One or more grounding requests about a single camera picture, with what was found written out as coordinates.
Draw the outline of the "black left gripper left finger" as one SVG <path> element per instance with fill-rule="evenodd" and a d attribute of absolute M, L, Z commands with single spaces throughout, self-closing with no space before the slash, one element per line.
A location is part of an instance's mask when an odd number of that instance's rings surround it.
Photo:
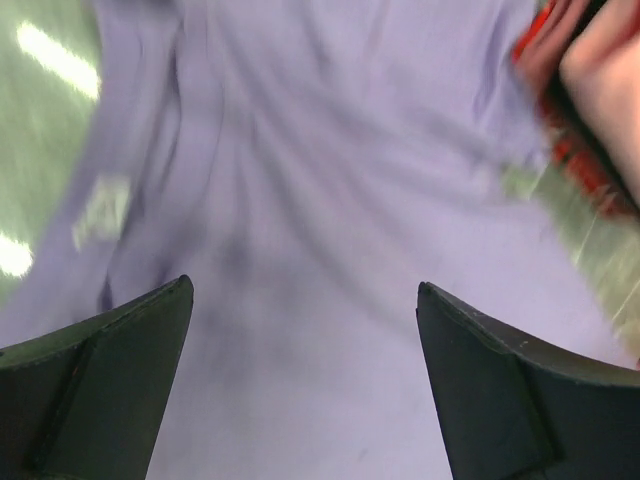
<path fill-rule="evenodd" d="M 145 478 L 192 308 L 183 275 L 2 349 L 2 478 Z"/>

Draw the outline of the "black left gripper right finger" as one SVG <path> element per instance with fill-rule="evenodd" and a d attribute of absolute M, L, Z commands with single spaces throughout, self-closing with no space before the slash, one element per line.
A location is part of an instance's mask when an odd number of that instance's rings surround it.
<path fill-rule="evenodd" d="M 639 477 L 639 374 L 489 317 L 431 283 L 417 323 L 456 479 Z"/>

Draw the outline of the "lavender t-shirt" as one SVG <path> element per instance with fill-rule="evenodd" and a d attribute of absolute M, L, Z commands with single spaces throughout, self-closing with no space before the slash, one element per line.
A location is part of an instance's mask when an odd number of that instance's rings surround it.
<path fill-rule="evenodd" d="M 630 367 L 545 209 L 510 50 L 532 1 L 98 1 L 83 159 L 1 316 L 18 343 L 187 275 L 153 479 L 447 479 L 430 281 Z"/>

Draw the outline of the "red patterned folded t-shirt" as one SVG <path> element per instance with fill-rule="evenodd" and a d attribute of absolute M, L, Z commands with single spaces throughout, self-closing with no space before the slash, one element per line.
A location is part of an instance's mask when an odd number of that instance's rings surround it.
<path fill-rule="evenodd" d="M 608 217 L 639 216 L 639 204 L 604 145 L 570 99 L 560 75 L 569 45 L 603 8 L 603 1 L 542 1 L 511 52 L 516 72 L 530 87 L 551 141 L 552 162 Z"/>

